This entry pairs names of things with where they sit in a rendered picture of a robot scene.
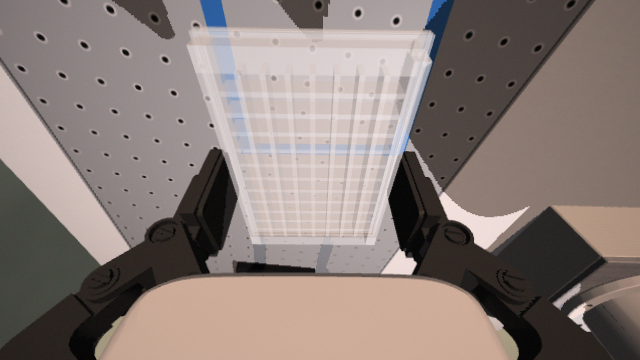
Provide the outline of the blue tape outline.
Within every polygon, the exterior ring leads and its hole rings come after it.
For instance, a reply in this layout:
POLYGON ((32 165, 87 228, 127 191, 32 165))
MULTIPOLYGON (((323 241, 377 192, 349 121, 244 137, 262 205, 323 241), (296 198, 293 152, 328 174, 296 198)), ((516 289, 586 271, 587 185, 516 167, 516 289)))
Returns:
MULTIPOLYGON (((203 10, 203 14, 204 14, 207 26, 227 27, 221 0, 200 0, 200 3, 202 6, 202 10, 203 10)), ((433 62, 432 62, 432 66, 426 81, 426 85, 427 85, 437 52, 438 52, 438 48, 445 30, 453 3, 454 3, 454 0, 433 0, 432 2, 432 6, 430 9, 425 30, 431 30, 436 36, 435 36, 433 46, 429 55, 433 62)), ((426 88, 426 85, 425 85, 425 88, 426 88)), ((412 132, 412 128, 413 128, 413 125, 414 125, 414 122, 423 98, 423 94, 424 92, 422 93, 419 106, 418 106, 404 151, 406 150, 406 147, 412 132)))

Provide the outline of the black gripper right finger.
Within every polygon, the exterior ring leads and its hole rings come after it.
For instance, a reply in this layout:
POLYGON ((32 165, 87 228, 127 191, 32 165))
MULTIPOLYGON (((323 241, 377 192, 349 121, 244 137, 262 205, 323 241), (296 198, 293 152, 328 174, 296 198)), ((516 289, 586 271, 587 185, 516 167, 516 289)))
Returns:
POLYGON ((414 151, 403 152, 388 201, 400 249, 417 263, 412 274, 474 296, 513 338, 517 360, 612 360, 594 337, 534 293, 523 273, 475 244, 466 225, 448 219, 414 151))

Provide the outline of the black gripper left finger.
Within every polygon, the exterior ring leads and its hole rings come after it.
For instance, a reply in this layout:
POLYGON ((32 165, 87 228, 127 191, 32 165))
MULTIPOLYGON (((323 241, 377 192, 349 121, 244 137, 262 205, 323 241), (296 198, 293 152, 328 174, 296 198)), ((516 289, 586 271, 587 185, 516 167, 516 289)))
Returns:
POLYGON ((91 272, 79 292, 9 340, 0 360, 96 360, 99 340, 144 292, 210 273, 205 261, 223 249, 237 200, 222 150, 211 149, 173 218, 155 222, 145 241, 91 272))

